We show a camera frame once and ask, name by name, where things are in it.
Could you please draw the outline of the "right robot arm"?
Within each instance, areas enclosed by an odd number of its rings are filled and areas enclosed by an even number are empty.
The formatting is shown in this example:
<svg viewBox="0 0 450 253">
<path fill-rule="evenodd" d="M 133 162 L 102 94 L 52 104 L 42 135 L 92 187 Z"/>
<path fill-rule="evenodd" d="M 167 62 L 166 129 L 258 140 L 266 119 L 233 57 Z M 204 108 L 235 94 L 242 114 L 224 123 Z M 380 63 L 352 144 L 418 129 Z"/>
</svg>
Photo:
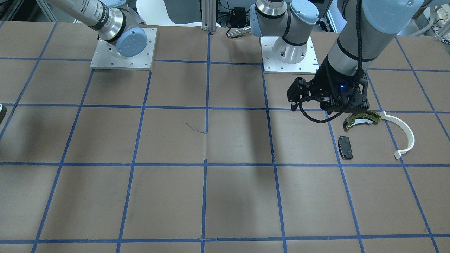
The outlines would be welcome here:
<svg viewBox="0 0 450 253">
<path fill-rule="evenodd" d="M 125 0 L 48 0 L 92 30 L 99 38 L 116 47 L 119 54 L 133 57 L 147 46 L 143 22 Z"/>
</svg>

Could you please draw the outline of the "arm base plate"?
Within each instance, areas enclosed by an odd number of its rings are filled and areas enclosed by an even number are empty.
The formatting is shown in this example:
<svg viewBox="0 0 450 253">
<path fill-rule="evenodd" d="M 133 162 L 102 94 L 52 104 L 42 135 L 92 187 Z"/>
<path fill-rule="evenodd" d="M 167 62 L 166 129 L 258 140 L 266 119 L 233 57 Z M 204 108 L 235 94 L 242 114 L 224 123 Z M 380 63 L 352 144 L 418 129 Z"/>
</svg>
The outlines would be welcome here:
<svg viewBox="0 0 450 253">
<path fill-rule="evenodd" d="M 261 37 L 263 65 L 266 73 L 314 75 L 319 68 L 311 37 L 306 44 L 293 46 L 281 37 Z"/>
<path fill-rule="evenodd" d="M 90 67 L 151 70 L 157 33 L 156 28 L 133 28 L 123 33 L 114 45 L 99 39 Z"/>
</svg>

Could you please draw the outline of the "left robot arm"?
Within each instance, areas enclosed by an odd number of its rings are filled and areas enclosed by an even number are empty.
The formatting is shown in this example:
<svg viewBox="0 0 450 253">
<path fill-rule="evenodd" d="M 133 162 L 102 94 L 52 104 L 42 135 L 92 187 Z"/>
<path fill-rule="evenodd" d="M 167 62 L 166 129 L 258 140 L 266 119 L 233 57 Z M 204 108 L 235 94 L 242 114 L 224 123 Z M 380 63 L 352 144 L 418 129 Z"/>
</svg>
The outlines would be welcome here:
<svg viewBox="0 0 450 253">
<path fill-rule="evenodd" d="M 438 1 L 339 0 L 344 27 L 312 80 L 297 78 L 288 88 L 291 110 L 317 123 L 368 110 L 366 69 L 418 10 L 433 5 Z M 271 52 L 286 64 L 305 58 L 318 21 L 318 8 L 308 0 L 257 0 L 250 8 L 253 35 L 276 37 Z"/>
</svg>

